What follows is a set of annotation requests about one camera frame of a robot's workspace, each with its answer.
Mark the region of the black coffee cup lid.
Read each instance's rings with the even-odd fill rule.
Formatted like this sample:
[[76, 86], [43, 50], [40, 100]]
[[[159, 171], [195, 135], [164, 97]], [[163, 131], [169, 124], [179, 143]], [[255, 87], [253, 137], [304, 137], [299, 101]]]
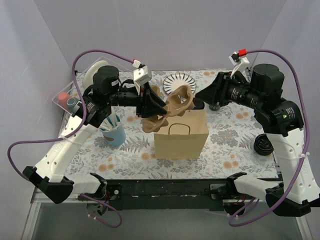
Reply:
[[205, 103], [199, 98], [194, 97], [192, 102], [194, 104], [193, 110], [203, 110], [205, 108]]

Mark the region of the brown cup carrier top piece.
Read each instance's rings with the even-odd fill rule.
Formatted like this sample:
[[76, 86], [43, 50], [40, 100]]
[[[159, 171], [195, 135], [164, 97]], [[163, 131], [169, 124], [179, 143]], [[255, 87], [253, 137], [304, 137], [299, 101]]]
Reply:
[[152, 133], [168, 126], [168, 117], [182, 117], [187, 110], [192, 110], [195, 107], [193, 99], [193, 93], [188, 85], [179, 86], [166, 98], [164, 109], [167, 113], [157, 113], [155, 116], [143, 118], [142, 130], [145, 133]]

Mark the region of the brown paper bag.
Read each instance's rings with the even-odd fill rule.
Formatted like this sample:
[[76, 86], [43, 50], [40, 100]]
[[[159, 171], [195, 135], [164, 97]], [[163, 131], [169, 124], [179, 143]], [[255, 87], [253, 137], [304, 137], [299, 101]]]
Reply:
[[198, 159], [209, 135], [205, 109], [169, 117], [168, 126], [154, 133], [157, 159]]

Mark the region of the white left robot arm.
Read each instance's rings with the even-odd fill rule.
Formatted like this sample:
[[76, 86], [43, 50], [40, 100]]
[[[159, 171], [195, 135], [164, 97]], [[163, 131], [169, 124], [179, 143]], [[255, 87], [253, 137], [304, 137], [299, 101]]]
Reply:
[[41, 190], [52, 202], [60, 204], [73, 194], [88, 194], [101, 200], [107, 193], [107, 180], [96, 173], [69, 178], [65, 171], [87, 138], [92, 135], [112, 113], [113, 106], [135, 107], [141, 118], [166, 114], [165, 103], [149, 85], [152, 78], [147, 66], [140, 65], [133, 71], [133, 78], [126, 80], [133, 87], [120, 83], [120, 72], [112, 65], [96, 68], [86, 82], [83, 102], [69, 118], [48, 153], [35, 166], [27, 166], [23, 175]]

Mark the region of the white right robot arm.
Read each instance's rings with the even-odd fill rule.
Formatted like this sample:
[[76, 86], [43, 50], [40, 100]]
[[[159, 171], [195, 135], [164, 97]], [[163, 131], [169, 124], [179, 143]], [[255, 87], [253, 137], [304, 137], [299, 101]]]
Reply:
[[250, 81], [239, 71], [219, 72], [214, 81], [196, 93], [209, 105], [236, 103], [253, 109], [262, 125], [282, 174], [282, 183], [273, 183], [239, 172], [229, 176], [225, 186], [215, 190], [219, 195], [237, 199], [245, 194], [267, 203], [282, 217], [301, 217], [320, 200], [320, 189], [313, 177], [308, 157], [306, 124], [299, 107], [282, 97], [285, 76], [273, 64], [258, 64]]

